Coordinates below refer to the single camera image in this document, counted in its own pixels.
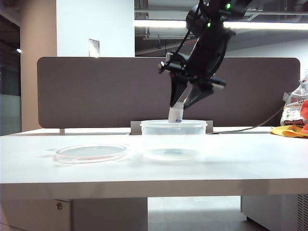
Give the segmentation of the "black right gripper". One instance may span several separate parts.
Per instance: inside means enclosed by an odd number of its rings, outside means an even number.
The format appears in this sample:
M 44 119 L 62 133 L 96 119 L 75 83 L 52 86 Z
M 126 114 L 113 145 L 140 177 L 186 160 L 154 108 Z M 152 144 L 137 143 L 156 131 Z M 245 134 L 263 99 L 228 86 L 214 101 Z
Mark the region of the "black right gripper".
M 187 88 L 188 83 L 194 83 L 197 80 L 204 80 L 210 85 L 205 85 L 205 87 L 193 85 L 189 94 L 184 100 L 184 110 L 213 94 L 213 86 L 224 88 L 226 86 L 226 81 L 215 77 L 215 73 L 220 67 L 223 59 L 224 54 L 220 53 L 218 55 L 218 61 L 213 67 L 198 68 L 187 64 L 187 55 L 182 53 L 175 54 L 174 52 L 168 52 L 166 55 L 166 60 L 158 64 L 158 72 L 160 74 L 163 72 L 169 73 L 171 80 L 170 107 L 173 107 L 176 104 L 176 102 Z

